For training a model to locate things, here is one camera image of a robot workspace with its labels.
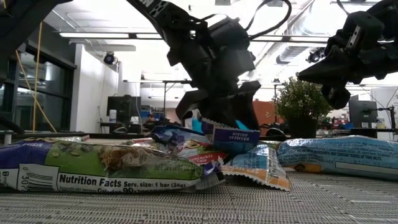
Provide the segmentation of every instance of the table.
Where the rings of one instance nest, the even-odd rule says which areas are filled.
[[[398,223],[398,183],[288,170],[291,192],[246,178],[195,194],[97,195],[0,191],[0,223]]]

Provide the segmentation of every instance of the ceiling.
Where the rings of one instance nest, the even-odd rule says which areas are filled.
[[[215,4],[216,1],[226,0],[169,1],[198,18],[214,13],[239,17],[245,27],[262,0],[230,0],[235,3],[229,6]],[[333,35],[344,24],[346,16],[333,0],[291,0],[291,3],[293,11],[289,22],[270,34]],[[282,20],[287,6],[275,5],[260,9],[249,34],[268,29]],[[347,11],[358,11],[369,6],[347,5],[345,8]],[[45,22],[62,32],[155,32],[151,23],[125,0],[74,0],[58,5]],[[92,40],[87,42],[87,49],[92,45],[134,45],[135,52],[123,52],[124,63],[136,63],[142,67],[143,73],[159,80],[174,80],[176,74],[178,78],[188,78],[180,65],[170,67],[166,59],[169,48],[161,40]],[[257,69],[240,78],[257,79],[262,83],[270,83],[274,78],[286,80],[309,66],[305,59],[312,47],[314,45],[311,44],[252,42],[249,50],[257,57]],[[100,50],[97,48],[94,53],[103,54]]]

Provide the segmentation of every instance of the blue snack wrapper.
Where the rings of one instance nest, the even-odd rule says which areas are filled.
[[[200,142],[209,142],[203,133],[172,124],[154,127],[150,136],[155,141],[171,144],[173,146],[191,139]]]
[[[245,176],[262,185],[291,190],[292,185],[276,154],[276,149],[260,143],[249,152],[235,156],[221,171],[224,175]]]
[[[201,128],[214,147],[232,155],[250,151],[260,138],[259,131],[230,128],[206,118],[203,118]]]
[[[398,143],[347,136],[330,139],[293,139],[280,144],[283,167],[398,180]]]

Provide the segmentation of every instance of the potted plant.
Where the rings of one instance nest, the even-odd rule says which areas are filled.
[[[275,112],[287,121],[292,138],[315,138],[318,120],[332,110],[320,88],[290,77],[274,98]]]

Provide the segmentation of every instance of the white ceiling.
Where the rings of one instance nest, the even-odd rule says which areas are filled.
[[[262,0],[240,0],[232,6],[215,6],[215,0],[169,0],[198,18],[209,14],[227,14],[230,17],[239,17],[241,24],[246,27],[255,9]],[[300,13],[311,0],[290,0],[293,12],[290,20]],[[345,14],[336,4],[331,5],[331,0],[316,0],[312,11],[306,10],[302,14],[305,19],[304,26],[307,32],[333,35],[345,21]],[[346,6],[348,11],[366,10],[369,6]],[[287,6],[263,7],[256,15],[256,19],[249,34],[255,34],[277,24],[287,12]],[[152,24],[125,0],[74,0],[58,5],[45,20],[46,23],[62,32],[155,32]],[[271,33],[281,35],[287,29],[284,24],[279,30]],[[166,54],[168,46],[160,40],[95,40],[93,45],[135,45],[135,52],[116,52],[125,63],[136,63],[142,67],[143,73],[160,80],[173,80],[188,78],[181,66],[171,68]],[[308,50],[295,56],[289,64],[276,64],[276,57],[288,46],[288,44],[274,44],[252,42],[249,50],[257,57],[257,61],[265,56],[257,66],[254,78],[263,83],[270,83],[274,78],[281,81],[295,75],[307,68],[305,59]]]

